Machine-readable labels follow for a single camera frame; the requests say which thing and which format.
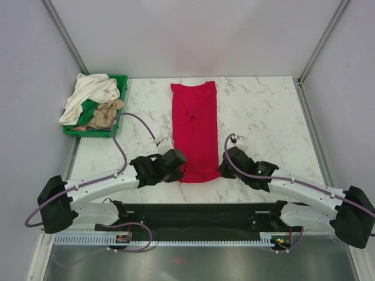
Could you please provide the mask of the red t shirt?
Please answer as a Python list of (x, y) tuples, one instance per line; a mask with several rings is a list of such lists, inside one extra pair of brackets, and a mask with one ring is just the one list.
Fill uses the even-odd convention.
[(205, 183), (220, 176), (217, 125), (217, 89), (214, 81), (202, 85), (171, 84), (172, 138), (186, 164), (181, 183)]

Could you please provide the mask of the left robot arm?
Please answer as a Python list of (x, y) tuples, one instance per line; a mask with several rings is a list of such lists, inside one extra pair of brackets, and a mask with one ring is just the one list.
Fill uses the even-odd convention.
[(49, 179), (37, 203), (45, 233), (56, 234), (73, 225), (93, 224), (95, 230), (122, 230), (130, 221), (125, 205), (118, 200), (96, 203), (111, 194), (179, 181), (183, 177), (186, 157), (179, 149), (164, 154), (138, 156), (126, 168), (113, 173), (80, 180)]

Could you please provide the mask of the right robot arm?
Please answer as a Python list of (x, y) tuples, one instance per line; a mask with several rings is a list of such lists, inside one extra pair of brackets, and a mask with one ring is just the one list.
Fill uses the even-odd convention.
[(374, 227), (374, 206), (355, 186), (347, 190), (313, 184), (269, 162), (255, 162), (240, 148), (225, 149), (221, 177), (239, 179), (254, 190), (291, 198), (268, 216), (274, 230), (286, 226), (333, 232), (342, 242), (359, 249), (367, 246)]

